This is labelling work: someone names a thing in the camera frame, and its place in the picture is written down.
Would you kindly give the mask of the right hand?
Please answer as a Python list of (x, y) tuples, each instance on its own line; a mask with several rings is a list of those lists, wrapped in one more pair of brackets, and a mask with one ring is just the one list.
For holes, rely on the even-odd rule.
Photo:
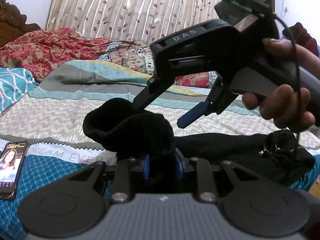
[[(298, 60), (298, 64), (319, 77), (319, 58), (303, 46), (296, 45), (297, 55), (293, 53), (292, 43), (285, 39), (263, 39), (263, 44), (268, 53), (285, 60)], [(301, 117), (298, 117), (298, 97), (289, 85), (279, 86), (270, 96), (259, 99), (253, 93), (242, 96), (242, 102), (247, 109), (259, 107), (261, 117), (265, 120), (272, 119), (279, 129), (289, 128), (292, 132), (302, 132), (319, 122), (319, 120), (306, 107), (311, 101), (311, 94), (306, 88), (300, 89)]]

